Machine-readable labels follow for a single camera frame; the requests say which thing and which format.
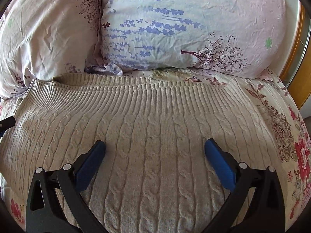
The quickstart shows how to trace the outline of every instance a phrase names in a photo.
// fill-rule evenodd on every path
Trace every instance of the black clamp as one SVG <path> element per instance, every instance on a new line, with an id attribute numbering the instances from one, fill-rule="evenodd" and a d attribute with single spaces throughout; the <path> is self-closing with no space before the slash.
<path id="1" fill-rule="evenodd" d="M 225 204 L 203 233 L 284 233 L 283 194 L 274 167 L 266 170 L 237 163 L 213 139 L 207 140 L 205 154 L 222 185 L 231 191 Z M 105 156 L 105 144 L 97 141 L 87 154 L 57 171 L 37 168 L 30 186 L 26 208 L 27 233 L 108 233 L 80 196 Z M 256 187 L 244 220 L 232 227 L 248 195 Z M 55 189 L 61 189 L 80 228 L 68 223 Z"/>
<path id="2" fill-rule="evenodd" d="M 205 154 L 221 184 L 231 193 L 203 233 L 285 232 L 283 193 L 273 166 L 257 170 L 244 162 L 237 163 L 214 139 L 206 141 Z M 248 211 L 243 221 L 232 227 L 252 187 L 256 189 Z"/>
<path id="3" fill-rule="evenodd" d="M 36 169 L 26 207 L 27 233 L 108 233 L 80 195 L 97 172 L 105 152 L 105 144 L 98 140 L 72 165 L 48 172 L 41 167 Z M 55 189 L 61 189 L 80 228 L 68 223 Z"/>

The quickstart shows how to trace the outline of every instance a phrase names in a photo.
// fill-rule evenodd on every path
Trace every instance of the white wall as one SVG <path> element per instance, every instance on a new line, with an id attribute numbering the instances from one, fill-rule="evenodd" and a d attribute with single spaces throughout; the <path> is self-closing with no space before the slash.
<path id="1" fill-rule="evenodd" d="M 301 107 L 299 111 L 303 119 L 311 116 L 311 96 L 309 96 L 309 98 L 307 99 L 307 101 L 304 103 L 304 105 Z"/>
<path id="2" fill-rule="evenodd" d="M 280 76 L 284 66 L 287 63 L 290 52 L 295 43 L 295 37 L 297 35 L 300 19 L 299 0 L 285 0 L 285 5 L 287 28 L 284 33 L 284 40 L 279 47 L 275 60 L 269 66 L 269 68 L 271 68 L 277 76 Z"/>

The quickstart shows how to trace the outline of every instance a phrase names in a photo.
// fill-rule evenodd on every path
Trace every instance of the knit fabric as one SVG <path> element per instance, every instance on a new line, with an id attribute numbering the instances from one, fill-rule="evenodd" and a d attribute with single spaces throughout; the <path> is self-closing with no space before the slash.
<path id="1" fill-rule="evenodd" d="M 238 162 L 273 165 L 287 197 L 274 139 L 235 79 L 214 87 L 67 74 L 34 80 L 15 118 L 0 144 L 0 172 L 25 201 L 37 167 L 60 169 L 96 140 L 106 143 L 82 196 L 109 232 L 201 232 L 228 195 L 205 159 L 211 137 Z"/>

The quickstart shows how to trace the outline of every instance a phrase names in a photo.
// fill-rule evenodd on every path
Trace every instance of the pillowcase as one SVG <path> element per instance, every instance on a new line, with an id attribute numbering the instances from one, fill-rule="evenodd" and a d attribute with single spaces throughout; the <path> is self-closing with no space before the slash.
<path id="1" fill-rule="evenodd" d="M 103 0 L 107 71 L 198 67 L 256 78 L 285 31 L 285 0 Z"/>
<path id="2" fill-rule="evenodd" d="M 12 0 L 0 20 L 0 97 L 97 63 L 100 10 L 99 0 Z"/>

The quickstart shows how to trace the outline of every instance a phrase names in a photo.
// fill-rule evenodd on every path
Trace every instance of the tree print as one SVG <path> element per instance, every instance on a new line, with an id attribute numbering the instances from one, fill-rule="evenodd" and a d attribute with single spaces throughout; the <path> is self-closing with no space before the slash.
<path id="1" fill-rule="evenodd" d="M 102 25 L 104 28 L 110 27 L 110 23 L 103 23 Z"/>
<path id="2" fill-rule="evenodd" d="M 213 86 L 225 86 L 225 85 L 227 85 L 226 82 L 219 82 L 218 79 L 215 77 L 213 77 L 213 79 L 207 78 L 205 80 L 209 80 L 211 82 L 211 85 L 213 85 Z"/>
<path id="3" fill-rule="evenodd" d="M 241 49 L 234 46 L 236 39 L 234 36 L 223 36 L 215 38 L 215 32 L 210 34 L 212 39 L 207 41 L 203 49 L 195 51 L 183 51 L 181 54 L 191 54 L 198 58 L 194 63 L 195 67 L 219 71 L 226 74 L 241 72 L 248 64 L 243 59 Z"/>
<path id="4" fill-rule="evenodd" d="M 66 73 L 79 73 L 80 72 L 80 69 L 77 69 L 77 67 L 75 65 L 72 65 L 71 63 L 65 64 L 65 70 L 66 70 Z"/>
<path id="5" fill-rule="evenodd" d="M 87 20 L 88 24 L 91 26 L 91 30 L 92 29 L 98 30 L 101 17 L 100 0 L 77 0 L 77 1 L 80 2 L 77 8 L 81 8 L 79 14 L 83 15 L 83 18 Z"/>
<path id="6" fill-rule="evenodd" d="M 23 88 L 25 88 L 26 85 L 23 82 L 23 80 L 21 79 L 21 77 L 18 74 L 15 74 L 15 73 L 13 73 L 13 74 L 14 74 L 14 77 L 15 77 L 15 81 L 18 83 L 18 85 L 23 87 Z"/>

